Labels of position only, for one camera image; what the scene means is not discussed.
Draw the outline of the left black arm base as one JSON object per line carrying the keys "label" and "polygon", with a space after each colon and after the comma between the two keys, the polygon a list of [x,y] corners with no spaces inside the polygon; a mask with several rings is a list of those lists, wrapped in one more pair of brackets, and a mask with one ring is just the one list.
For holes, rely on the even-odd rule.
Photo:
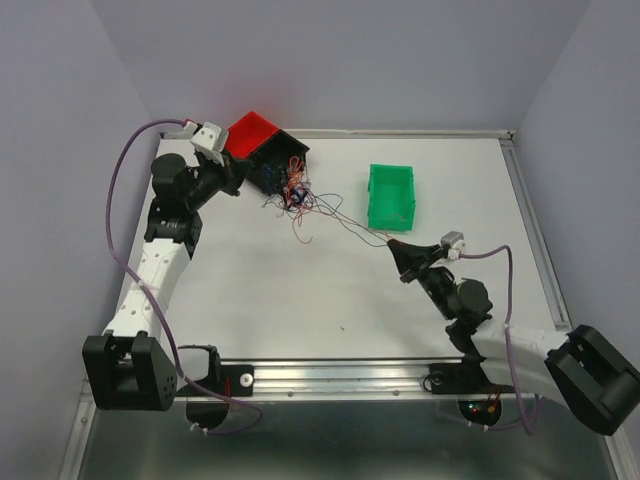
{"label": "left black arm base", "polygon": [[212,345],[179,346],[178,354],[184,373],[199,386],[227,397],[253,395],[253,365],[223,362],[218,349]]}

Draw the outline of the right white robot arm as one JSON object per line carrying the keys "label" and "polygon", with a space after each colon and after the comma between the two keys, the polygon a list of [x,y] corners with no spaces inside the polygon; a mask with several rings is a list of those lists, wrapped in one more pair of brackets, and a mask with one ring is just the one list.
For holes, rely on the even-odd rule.
{"label": "right white robot arm", "polygon": [[638,370],[597,329],[518,327],[511,306],[504,320],[493,318],[485,285],[474,279],[457,281],[447,267],[467,256],[461,233],[451,232],[436,245],[391,239],[387,246],[401,282],[418,282],[448,320],[445,332],[463,355],[460,378],[466,387],[510,387],[517,397],[543,397],[605,436],[613,435],[638,406]]}

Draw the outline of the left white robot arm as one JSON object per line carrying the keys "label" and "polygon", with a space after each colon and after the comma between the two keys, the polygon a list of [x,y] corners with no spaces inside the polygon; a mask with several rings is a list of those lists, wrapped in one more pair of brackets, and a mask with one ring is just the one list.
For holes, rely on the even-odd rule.
{"label": "left white robot arm", "polygon": [[219,192],[238,195],[249,165],[227,149],[194,155],[194,166],[177,153],[152,162],[154,197],[140,262],[124,268],[132,283],[114,318],[84,342],[82,357],[101,410],[165,411],[187,379],[202,394],[222,384],[222,369],[206,359],[192,364],[186,378],[166,312],[199,242],[200,208]]}

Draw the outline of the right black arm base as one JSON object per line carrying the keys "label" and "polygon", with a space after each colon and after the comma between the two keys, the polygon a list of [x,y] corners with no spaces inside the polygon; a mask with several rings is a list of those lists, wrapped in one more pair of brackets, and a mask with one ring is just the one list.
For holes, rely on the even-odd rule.
{"label": "right black arm base", "polygon": [[422,387],[434,395],[489,394],[498,389],[475,362],[431,363],[428,367]]}

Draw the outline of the green plastic bin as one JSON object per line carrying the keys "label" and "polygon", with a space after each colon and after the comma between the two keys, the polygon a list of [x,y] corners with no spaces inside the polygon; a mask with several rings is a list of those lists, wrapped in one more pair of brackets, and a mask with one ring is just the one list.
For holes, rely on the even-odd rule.
{"label": "green plastic bin", "polygon": [[413,228],[416,198],[412,167],[371,164],[367,192],[370,229],[405,232]]}

